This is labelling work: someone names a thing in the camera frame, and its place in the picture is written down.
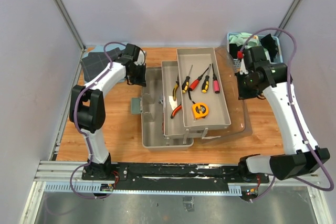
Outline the pink handled screwdriver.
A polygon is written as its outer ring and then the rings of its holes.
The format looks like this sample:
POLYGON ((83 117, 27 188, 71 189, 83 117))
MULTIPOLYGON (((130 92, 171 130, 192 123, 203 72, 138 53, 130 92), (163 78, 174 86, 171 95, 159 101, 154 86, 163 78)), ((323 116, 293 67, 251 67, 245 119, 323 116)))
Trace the pink handled screwdriver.
POLYGON ((220 93, 220 87, 219 87, 219 82, 218 82, 217 76, 215 74, 214 64, 212 64, 212 72, 213 72, 213 90, 216 94, 219 94, 220 93))

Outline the yellow handled pliers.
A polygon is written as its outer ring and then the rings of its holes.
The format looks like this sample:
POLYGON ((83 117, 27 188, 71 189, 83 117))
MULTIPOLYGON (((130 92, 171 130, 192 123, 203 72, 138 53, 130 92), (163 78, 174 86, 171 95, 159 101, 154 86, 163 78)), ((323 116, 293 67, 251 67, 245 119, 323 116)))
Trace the yellow handled pliers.
POLYGON ((176 82, 175 82, 175 85, 174 85, 174 88, 173 88, 173 91, 172 91, 173 101, 176 101, 176 99, 177 99, 176 93, 177 93, 177 90, 179 88, 179 85, 180 85, 179 77, 177 76, 177 79, 176 79, 176 82))

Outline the long yellow black screwdriver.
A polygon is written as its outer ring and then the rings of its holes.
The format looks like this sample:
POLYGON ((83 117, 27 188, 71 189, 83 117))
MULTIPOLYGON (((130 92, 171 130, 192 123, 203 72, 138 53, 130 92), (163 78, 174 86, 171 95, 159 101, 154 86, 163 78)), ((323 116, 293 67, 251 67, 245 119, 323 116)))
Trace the long yellow black screwdriver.
POLYGON ((202 92, 203 93, 206 93, 208 91, 210 68, 211 68, 211 65, 209 65, 208 68, 207 68, 205 79, 204 79, 203 84, 202 84, 202 92))

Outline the short yellow black screwdriver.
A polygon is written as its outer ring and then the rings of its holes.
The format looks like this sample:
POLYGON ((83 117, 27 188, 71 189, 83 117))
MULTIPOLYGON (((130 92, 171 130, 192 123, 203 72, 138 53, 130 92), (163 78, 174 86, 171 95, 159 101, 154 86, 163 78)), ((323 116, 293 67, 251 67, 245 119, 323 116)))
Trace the short yellow black screwdriver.
POLYGON ((182 88, 182 93, 186 94, 188 92, 189 86, 190 86, 190 79, 191 79, 191 72, 193 69, 193 65, 191 65, 189 71, 188 71, 188 75, 186 76, 181 88, 182 88))

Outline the grey plastic tool box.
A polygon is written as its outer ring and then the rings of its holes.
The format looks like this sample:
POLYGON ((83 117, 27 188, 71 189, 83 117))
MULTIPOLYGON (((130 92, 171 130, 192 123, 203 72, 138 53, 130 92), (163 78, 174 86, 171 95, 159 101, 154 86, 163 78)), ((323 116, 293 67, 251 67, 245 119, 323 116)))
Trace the grey plastic tool box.
POLYGON ((252 134, 247 106, 238 98, 236 69, 225 47, 178 49, 176 59, 163 61, 159 67, 146 70, 146 87, 141 96, 131 101, 131 112, 141 115, 142 145, 151 151, 185 150, 195 141, 221 143, 237 140, 252 134), (213 90, 213 72, 217 76, 220 93, 213 90), (192 103, 182 93, 182 84, 193 65, 190 84, 211 65, 209 87, 202 92, 205 75, 198 86, 190 91, 194 102, 208 105, 209 114, 195 120, 192 103), (176 101, 172 91, 179 77, 176 101), (171 119, 172 111, 182 103, 182 109, 171 119))

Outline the orange handled pliers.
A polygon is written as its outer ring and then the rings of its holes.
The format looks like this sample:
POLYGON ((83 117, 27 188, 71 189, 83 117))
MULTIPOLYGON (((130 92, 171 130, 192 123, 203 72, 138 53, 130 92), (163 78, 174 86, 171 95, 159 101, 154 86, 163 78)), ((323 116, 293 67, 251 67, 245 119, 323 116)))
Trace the orange handled pliers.
POLYGON ((182 103, 180 103, 171 113, 170 118, 173 119, 177 115, 177 113, 182 109, 182 103))

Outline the red handled screwdriver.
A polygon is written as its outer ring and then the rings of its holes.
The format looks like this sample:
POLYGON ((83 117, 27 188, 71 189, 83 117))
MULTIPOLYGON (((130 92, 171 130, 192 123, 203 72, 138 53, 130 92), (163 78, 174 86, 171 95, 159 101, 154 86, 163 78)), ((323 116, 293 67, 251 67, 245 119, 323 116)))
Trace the red handled screwdriver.
POLYGON ((193 91, 198 86, 199 82, 201 81, 202 77, 204 76, 204 74, 207 72, 208 69, 209 67, 207 67, 206 70, 189 85, 188 88, 189 91, 193 91))

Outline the orange tape measure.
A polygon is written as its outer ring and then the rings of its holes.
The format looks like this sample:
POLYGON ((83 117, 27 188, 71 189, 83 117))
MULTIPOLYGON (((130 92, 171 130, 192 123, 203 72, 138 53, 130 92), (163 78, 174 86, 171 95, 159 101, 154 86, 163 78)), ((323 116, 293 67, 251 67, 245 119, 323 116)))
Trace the orange tape measure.
POLYGON ((196 103, 193 101, 191 93, 188 92, 188 97, 192 103, 192 113, 195 120, 204 119, 209 114, 208 105, 202 102, 196 103))

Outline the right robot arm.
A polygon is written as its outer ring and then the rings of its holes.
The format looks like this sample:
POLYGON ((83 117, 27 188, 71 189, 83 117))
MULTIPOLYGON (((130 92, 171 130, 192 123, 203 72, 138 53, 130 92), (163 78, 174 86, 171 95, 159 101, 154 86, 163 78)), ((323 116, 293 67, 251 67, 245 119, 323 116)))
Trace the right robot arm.
POLYGON ((330 159, 330 153, 327 148, 319 147, 296 105, 287 65, 271 63, 261 46, 240 51, 238 57, 244 61, 247 70, 246 74, 236 74, 239 99, 261 95, 266 98, 279 126, 284 148, 281 155, 242 157, 238 163, 238 177, 250 182, 259 173, 272 174, 279 180, 314 173, 320 163, 330 159))

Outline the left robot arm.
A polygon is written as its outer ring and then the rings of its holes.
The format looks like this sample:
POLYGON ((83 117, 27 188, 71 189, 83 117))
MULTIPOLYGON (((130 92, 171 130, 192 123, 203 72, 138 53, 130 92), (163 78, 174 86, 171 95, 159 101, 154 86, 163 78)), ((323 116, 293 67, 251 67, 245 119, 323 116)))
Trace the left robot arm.
POLYGON ((103 53, 108 60, 107 66, 93 80, 83 86, 76 85, 71 91, 69 119, 83 136, 88 150, 82 179, 105 180, 116 174, 102 132, 106 119, 105 96, 122 79, 131 86, 146 86, 143 49, 126 44, 115 59, 106 50, 103 53))

